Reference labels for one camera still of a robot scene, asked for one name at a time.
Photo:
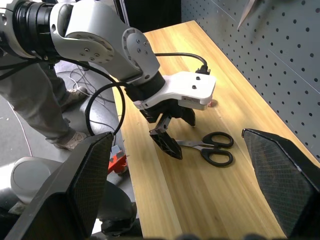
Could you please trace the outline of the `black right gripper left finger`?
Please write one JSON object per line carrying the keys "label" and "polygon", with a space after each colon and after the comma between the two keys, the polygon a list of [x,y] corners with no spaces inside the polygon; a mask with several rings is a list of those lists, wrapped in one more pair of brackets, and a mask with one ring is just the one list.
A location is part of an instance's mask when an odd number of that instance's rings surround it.
{"label": "black right gripper left finger", "polygon": [[6,239],[88,239],[104,194],[113,139],[111,132],[88,137],[64,162],[18,160],[10,187],[24,209]]}

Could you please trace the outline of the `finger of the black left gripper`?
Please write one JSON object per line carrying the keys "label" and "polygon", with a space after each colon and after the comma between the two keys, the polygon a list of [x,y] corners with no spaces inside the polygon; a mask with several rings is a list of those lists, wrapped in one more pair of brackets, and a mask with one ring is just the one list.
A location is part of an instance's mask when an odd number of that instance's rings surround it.
{"label": "finger of the black left gripper", "polygon": [[194,127],[196,125],[196,115],[193,109],[179,106],[178,117]]}
{"label": "finger of the black left gripper", "polygon": [[181,147],[176,140],[171,138],[167,133],[171,118],[169,114],[163,114],[155,128],[149,131],[149,135],[164,153],[175,159],[182,160]]}

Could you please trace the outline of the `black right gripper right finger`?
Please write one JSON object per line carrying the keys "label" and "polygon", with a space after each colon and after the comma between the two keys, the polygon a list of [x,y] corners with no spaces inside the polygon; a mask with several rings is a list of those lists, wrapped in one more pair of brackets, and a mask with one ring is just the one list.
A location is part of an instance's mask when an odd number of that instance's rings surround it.
{"label": "black right gripper right finger", "polygon": [[320,238],[320,168],[289,139],[245,128],[255,176],[288,238]]}

